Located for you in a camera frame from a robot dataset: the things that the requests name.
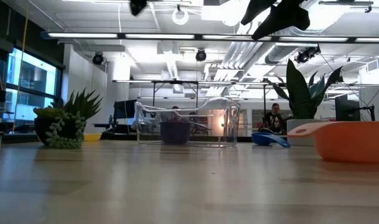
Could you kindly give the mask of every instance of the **orange measuring cup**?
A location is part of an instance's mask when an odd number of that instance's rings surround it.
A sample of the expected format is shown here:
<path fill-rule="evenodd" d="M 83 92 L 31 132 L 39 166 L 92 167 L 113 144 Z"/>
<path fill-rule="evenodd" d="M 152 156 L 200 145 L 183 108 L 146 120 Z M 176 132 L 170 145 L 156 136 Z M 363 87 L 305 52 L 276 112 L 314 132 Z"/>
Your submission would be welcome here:
<path fill-rule="evenodd" d="M 309 123 L 290 138 L 315 135 L 315 149 L 327 161 L 379 163 L 379 121 Z"/>

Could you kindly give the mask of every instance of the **white planter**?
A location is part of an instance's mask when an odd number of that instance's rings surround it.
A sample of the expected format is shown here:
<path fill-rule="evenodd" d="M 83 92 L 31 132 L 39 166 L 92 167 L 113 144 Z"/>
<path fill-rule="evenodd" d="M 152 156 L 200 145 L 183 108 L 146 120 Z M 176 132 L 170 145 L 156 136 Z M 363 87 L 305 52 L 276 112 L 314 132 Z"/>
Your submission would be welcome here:
<path fill-rule="evenodd" d="M 320 123 L 320 122 L 326 122 L 326 121 L 319 120 L 319 119 L 291 119 L 291 120 L 288 120 L 288 132 L 290 132 L 294 128 L 301 126 L 303 124 Z M 313 136 L 310 136 L 308 138 L 288 138 L 288 142 L 292 146 L 314 146 L 315 139 Z"/>

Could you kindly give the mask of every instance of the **man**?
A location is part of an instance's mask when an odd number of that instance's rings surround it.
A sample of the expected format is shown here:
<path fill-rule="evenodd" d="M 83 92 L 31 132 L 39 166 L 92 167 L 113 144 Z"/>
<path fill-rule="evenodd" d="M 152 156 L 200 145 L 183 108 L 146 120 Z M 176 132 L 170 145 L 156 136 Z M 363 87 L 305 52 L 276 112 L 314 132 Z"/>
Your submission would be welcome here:
<path fill-rule="evenodd" d="M 172 109 L 178 110 L 179 108 L 178 106 L 173 106 Z M 161 114 L 161 120 L 162 122 L 179 122 L 181 118 L 176 112 L 171 111 L 171 112 L 163 112 L 163 114 Z"/>
<path fill-rule="evenodd" d="M 277 103 L 272 104 L 272 111 L 268 112 L 264 117 L 264 128 L 268 128 L 274 133 L 282 131 L 283 120 L 279 111 L 279 105 Z"/>

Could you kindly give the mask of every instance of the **yellow object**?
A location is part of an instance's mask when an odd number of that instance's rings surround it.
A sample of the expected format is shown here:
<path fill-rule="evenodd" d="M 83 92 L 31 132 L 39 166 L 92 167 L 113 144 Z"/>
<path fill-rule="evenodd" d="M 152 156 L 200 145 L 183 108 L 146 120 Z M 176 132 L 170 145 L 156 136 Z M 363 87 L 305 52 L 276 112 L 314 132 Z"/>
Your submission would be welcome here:
<path fill-rule="evenodd" d="M 84 134 L 84 141 L 99 141 L 101 134 Z"/>

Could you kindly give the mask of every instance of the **computer monitor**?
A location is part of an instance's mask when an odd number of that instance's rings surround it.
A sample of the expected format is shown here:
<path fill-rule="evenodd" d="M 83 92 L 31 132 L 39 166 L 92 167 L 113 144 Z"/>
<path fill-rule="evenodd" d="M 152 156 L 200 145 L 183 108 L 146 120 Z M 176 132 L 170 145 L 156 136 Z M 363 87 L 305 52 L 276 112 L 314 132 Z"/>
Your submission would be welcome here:
<path fill-rule="evenodd" d="M 127 100 L 115 102 L 114 119 L 134 118 L 136 101 L 137 100 Z"/>
<path fill-rule="evenodd" d="M 360 121 L 359 102 L 348 100 L 348 95 L 335 98 L 336 121 Z"/>

